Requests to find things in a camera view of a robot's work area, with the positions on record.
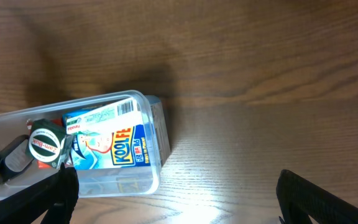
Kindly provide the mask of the white green box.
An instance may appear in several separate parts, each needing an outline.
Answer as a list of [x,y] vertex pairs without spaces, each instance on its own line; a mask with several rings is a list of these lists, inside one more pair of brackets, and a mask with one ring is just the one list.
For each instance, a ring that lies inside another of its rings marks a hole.
[[66,128],[67,134],[104,134],[142,123],[142,113],[137,101],[127,98],[68,118]]

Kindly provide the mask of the blue cool fever box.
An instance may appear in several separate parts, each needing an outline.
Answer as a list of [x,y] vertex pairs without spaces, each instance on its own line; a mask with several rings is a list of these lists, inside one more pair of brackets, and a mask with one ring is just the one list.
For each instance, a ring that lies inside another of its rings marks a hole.
[[[63,115],[66,127],[68,118],[96,108],[72,111]],[[70,159],[77,170],[145,167],[150,165],[144,124],[124,128],[112,133],[72,134]]]

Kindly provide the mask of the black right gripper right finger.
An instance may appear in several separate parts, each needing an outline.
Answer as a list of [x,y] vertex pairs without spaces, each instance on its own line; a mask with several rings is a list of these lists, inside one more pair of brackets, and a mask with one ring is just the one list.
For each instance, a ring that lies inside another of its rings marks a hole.
[[290,170],[282,170],[276,186],[281,224],[358,224],[358,208]]

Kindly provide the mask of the white capped dark bottle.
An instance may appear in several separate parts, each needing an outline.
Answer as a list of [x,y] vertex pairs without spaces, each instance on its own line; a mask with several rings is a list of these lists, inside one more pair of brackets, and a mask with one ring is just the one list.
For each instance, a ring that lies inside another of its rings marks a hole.
[[26,154],[29,136],[16,137],[1,151],[0,188],[3,184],[22,174],[29,168],[34,158]]

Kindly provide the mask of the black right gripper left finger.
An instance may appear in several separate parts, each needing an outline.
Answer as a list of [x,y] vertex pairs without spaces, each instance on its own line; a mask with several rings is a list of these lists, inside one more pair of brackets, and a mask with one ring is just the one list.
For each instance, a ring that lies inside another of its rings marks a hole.
[[32,223],[44,215],[42,223],[67,224],[79,198],[76,170],[60,170],[20,192],[0,201],[0,223]]

